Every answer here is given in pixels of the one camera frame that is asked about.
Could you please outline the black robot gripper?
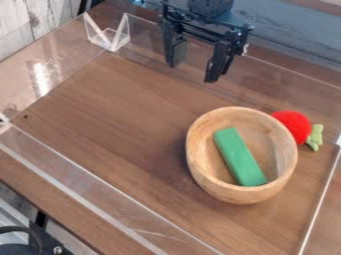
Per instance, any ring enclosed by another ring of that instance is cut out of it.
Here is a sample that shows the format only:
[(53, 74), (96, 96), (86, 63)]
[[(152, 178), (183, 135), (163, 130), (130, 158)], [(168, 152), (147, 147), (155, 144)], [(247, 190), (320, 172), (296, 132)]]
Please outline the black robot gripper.
[(227, 72), (233, 54), (244, 54), (247, 35), (254, 29), (252, 24), (232, 13), (232, 4), (233, 0), (161, 0), (160, 26), (171, 68), (184, 59), (185, 35), (209, 44), (217, 41), (205, 63), (205, 83), (213, 83)]

